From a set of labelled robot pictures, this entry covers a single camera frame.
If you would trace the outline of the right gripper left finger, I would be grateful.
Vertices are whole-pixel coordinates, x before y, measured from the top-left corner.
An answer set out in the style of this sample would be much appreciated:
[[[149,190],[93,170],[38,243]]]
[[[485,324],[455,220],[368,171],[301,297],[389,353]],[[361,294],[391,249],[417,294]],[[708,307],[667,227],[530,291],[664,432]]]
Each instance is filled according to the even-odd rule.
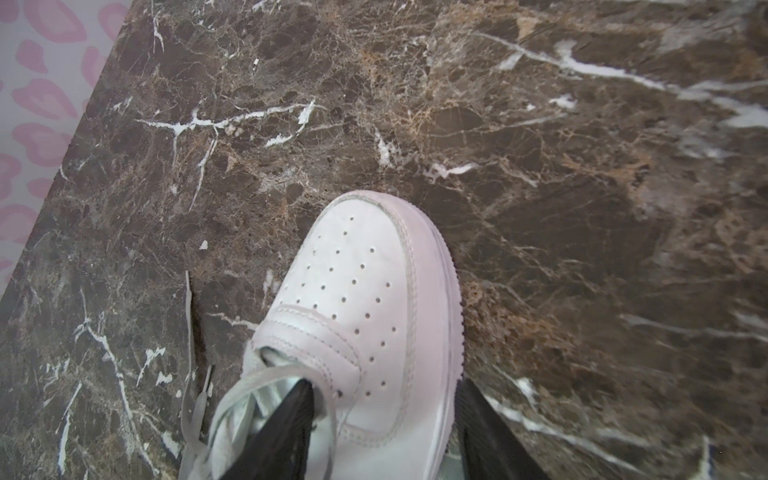
[[[263,428],[251,436],[223,480],[302,480],[314,415],[314,392],[300,380]]]

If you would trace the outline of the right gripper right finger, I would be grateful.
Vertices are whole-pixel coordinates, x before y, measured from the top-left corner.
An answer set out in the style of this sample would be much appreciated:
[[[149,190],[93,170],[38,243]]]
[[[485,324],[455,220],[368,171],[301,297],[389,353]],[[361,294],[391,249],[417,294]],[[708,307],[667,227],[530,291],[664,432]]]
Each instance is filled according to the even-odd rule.
[[[469,378],[458,381],[455,423],[465,479],[549,479]]]

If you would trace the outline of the white sneaker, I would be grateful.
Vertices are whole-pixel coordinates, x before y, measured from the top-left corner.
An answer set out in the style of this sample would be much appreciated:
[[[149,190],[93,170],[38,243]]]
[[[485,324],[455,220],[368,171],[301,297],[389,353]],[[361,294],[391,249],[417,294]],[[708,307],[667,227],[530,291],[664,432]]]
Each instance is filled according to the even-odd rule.
[[[398,197],[353,191],[307,234],[245,351],[296,360],[331,384],[339,415],[328,479],[434,479],[463,372],[458,277],[437,227]],[[304,479],[325,479],[317,418]]]

